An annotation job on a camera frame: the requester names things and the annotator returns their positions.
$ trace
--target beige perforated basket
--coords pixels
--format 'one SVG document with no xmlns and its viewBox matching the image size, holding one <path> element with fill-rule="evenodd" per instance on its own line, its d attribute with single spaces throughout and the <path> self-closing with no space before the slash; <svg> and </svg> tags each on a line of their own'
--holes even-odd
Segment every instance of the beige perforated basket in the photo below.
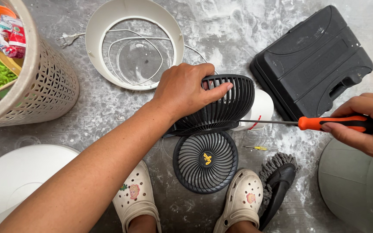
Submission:
<svg viewBox="0 0 373 233">
<path fill-rule="evenodd" d="M 18 80 L 0 101 L 0 126 L 49 121 L 64 115 L 79 95 L 74 70 L 40 38 L 21 0 L 2 2 L 22 20 L 27 47 Z"/>
</svg>

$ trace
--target orange screwdriver handle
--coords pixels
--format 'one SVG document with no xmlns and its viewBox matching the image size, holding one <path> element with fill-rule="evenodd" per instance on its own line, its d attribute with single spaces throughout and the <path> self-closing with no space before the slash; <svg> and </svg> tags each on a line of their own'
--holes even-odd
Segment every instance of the orange screwdriver handle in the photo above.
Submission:
<svg viewBox="0 0 373 233">
<path fill-rule="evenodd" d="M 318 118 L 307 118 L 302 116 L 299 119 L 299 128 L 301 130 L 319 130 L 322 129 L 322 125 L 327 122 L 340 123 L 347 126 L 348 128 L 362 132 L 364 134 L 373 134 L 373 119 L 366 115 L 355 115 L 347 117 L 318 117 Z"/>
</svg>

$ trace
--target gray microfiber mop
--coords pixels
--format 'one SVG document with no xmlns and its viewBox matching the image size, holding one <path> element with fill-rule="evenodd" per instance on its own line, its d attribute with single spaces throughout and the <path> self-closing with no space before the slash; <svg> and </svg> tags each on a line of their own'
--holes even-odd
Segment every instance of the gray microfiber mop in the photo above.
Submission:
<svg viewBox="0 0 373 233">
<path fill-rule="evenodd" d="M 269 184 L 266 184 L 267 179 L 280 167 L 285 164 L 293 164 L 296 173 L 300 170 L 301 166 L 297 164 L 296 159 L 290 154 L 278 152 L 266 163 L 262 164 L 262 171 L 260 172 L 260 180 L 263 184 L 263 204 L 268 205 L 272 198 L 272 187 Z"/>
</svg>

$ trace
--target plastic laundry basket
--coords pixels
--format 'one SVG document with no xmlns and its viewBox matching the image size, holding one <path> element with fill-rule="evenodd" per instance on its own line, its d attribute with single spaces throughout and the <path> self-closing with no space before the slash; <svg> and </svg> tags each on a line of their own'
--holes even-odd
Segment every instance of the plastic laundry basket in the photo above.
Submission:
<svg viewBox="0 0 373 233">
<path fill-rule="evenodd" d="M 373 158 L 336 139 L 319 161 L 320 193 L 329 209 L 364 233 L 373 233 Z"/>
<path fill-rule="evenodd" d="M 17 82 L 0 101 L 0 126 L 49 121 L 64 115 L 79 95 L 74 70 L 40 38 L 21 0 L 2 2 L 22 20 L 27 48 Z"/>
</svg>

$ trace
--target yellow logo text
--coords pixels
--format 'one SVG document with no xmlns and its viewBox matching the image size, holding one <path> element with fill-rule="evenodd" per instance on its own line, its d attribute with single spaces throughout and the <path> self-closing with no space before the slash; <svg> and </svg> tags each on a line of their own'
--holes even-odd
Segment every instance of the yellow logo text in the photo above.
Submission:
<svg viewBox="0 0 373 233">
<path fill-rule="evenodd" d="M 205 165 L 208 165 L 211 163 L 211 156 L 207 156 L 207 154 L 204 153 L 204 160 L 205 161 L 208 161 L 205 163 Z"/>
</svg>

